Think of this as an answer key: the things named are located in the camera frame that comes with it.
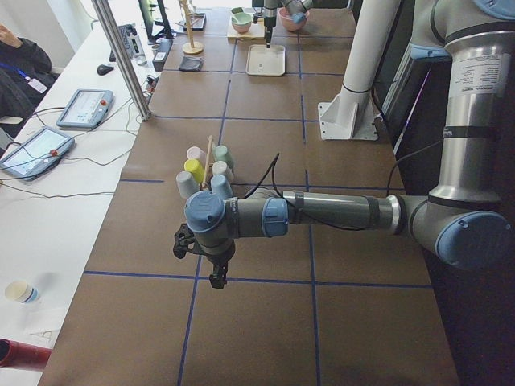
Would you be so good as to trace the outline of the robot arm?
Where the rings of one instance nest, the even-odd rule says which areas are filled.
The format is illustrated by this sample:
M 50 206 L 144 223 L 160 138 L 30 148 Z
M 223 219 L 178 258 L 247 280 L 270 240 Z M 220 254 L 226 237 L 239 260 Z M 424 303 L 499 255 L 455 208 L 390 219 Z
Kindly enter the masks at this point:
M 292 225 L 314 225 L 316 282 L 354 281 L 354 264 L 405 268 L 392 235 L 411 236 L 442 267 L 475 275 L 513 254 L 514 233 L 490 187 L 496 131 L 490 113 L 505 82 L 514 44 L 512 18 L 483 15 L 478 2 L 417 2 L 422 26 L 437 37 L 423 52 L 453 59 L 447 125 L 420 154 L 443 152 L 439 185 L 404 196 L 390 183 L 398 160 L 373 123 L 373 86 L 399 1 L 366 1 L 358 23 L 349 11 L 312 10 L 301 2 L 264 1 L 259 17 L 281 43 L 240 45 L 221 72 L 196 77 L 194 108 L 220 103 L 222 132 L 205 150 L 189 150 L 177 184 L 187 203 L 175 236 L 177 257 L 203 255 L 210 285 L 227 283 L 236 240 L 273 271 L 296 250 Z M 285 43 L 298 52 L 285 73 Z M 385 261 L 373 261 L 374 253 Z
M 277 9 L 286 7 L 292 21 L 296 24 L 306 20 L 306 13 L 312 8 L 311 1 L 265 1 L 262 17 L 265 24 L 263 45 L 249 48 L 246 72 L 253 76 L 282 75 L 286 65 L 286 49 L 271 43 L 276 25 Z M 258 212 L 258 229 L 266 237 L 283 236 L 288 229 L 288 209 L 286 200 L 281 197 L 268 199 Z

